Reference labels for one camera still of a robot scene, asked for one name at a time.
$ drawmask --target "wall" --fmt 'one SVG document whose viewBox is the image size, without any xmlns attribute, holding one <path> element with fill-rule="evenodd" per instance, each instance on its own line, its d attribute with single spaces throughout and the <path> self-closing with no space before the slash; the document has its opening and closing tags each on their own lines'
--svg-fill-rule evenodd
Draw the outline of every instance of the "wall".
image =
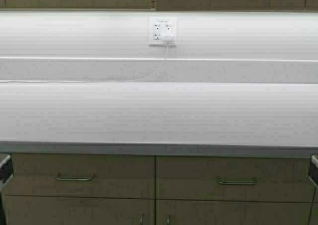
<svg viewBox="0 0 318 225">
<path fill-rule="evenodd" d="M 148 45 L 177 17 L 177 47 Z M 0 12 L 0 79 L 318 82 L 318 14 Z"/>
</svg>

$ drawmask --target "electrical outlet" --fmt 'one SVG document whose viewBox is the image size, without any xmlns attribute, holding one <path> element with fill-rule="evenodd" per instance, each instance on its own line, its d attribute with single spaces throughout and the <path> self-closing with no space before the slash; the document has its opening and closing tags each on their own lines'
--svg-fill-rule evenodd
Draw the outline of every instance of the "electrical outlet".
<svg viewBox="0 0 318 225">
<path fill-rule="evenodd" d="M 176 18 L 150 18 L 149 44 L 152 46 L 176 46 Z"/>
</svg>

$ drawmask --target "white cable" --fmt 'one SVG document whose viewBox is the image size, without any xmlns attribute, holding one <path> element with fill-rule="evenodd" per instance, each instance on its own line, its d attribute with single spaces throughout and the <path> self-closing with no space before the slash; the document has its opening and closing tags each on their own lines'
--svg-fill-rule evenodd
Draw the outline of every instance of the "white cable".
<svg viewBox="0 0 318 225">
<path fill-rule="evenodd" d="M 74 83 L 74 82 L 138 82 L 145 80 L 153 75 L 155 75 L 159 68 L 162 68 L 168 58 L 168 52 L 169 52 L 169 44 L 166 44 L 166 51 L 165 51 L 165 56 L 164 59 L 162 60 L 162 64 L 160 66 L 157 66 L 154 71 L 152 71 L 150 74 L 137 78 L 137 79 L 127 79 L 127 80 L 0 80 L 0 83 L 9 83 L 9 82 L 18 82 L 18 83 L 44 83 L 44 82 L 59 82 L 59 83 Z"/>
</svg>

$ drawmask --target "metal drawer pull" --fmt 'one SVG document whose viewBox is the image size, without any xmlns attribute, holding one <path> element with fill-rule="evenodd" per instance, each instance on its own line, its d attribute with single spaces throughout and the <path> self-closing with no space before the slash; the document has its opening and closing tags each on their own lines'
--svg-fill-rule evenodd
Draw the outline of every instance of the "metal drawer pull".
<svg viewBox="0 0 318 225">
<path fill-rule="evenodd" d="M 140 220 L 139 220 L 139 225 L 143 225 L 144 224 L 144 214 L 140 215 Z"/>
<path fill-rule="evenodd" d="M 170 220 L 171 220 L 171 217 L 170 217 L 170 215 L 168 215 L 168 218 L 167 218 L 167 225 L 171 225 Z"/>
<path fill-rule="evenodd" d="M 257 180 L 255 177 L 252 178 L 252 181 L 222 181 L 219 177 L 217 177 L 217 181 L 222 185 L 256 185 Z"/>
<path fill-rule="evenodd" d="M 57 181 L 91 181 L 93 178 L 95 178 L 95 174 L 93 174 L 92 177 L 61 177 L 61 174 L 58 173 L 58 175 L 55 177 Z"/>
</svg>

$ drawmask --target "gray countertop edge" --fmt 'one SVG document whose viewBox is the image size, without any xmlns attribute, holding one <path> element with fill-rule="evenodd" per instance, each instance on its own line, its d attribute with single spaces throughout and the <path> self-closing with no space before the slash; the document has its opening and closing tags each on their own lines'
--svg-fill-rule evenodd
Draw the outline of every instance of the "gray countertop edge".
<svg viewBox="0 0 318 225">
<path fill-rule="evenodd" d="M 0 153 L 310 158 L 317 147 L 0 141 Z"/>
</svg>

